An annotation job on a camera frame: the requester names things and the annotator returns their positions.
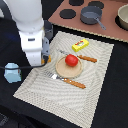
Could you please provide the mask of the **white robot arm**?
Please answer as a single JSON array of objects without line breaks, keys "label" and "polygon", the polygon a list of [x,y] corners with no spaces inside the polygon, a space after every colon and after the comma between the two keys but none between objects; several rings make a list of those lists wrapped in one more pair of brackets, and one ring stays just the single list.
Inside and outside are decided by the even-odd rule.
[{"label": "white robot arm", "polygon": [[50,55],[41,0],[3,0],[19,30],[22,51],[31,66],[42,66]]}]

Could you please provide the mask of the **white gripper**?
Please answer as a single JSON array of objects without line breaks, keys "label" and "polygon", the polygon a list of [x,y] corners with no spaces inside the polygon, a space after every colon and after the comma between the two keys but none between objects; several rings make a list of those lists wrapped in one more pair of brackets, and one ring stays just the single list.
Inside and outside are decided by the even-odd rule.
[{"label": "white gripper", "polygon": [[21,47],[26,54],[31,66],[41,66],[48,62],[50,57],[49,40],[44,36],[44,31],[36,33],[19,33]]}]

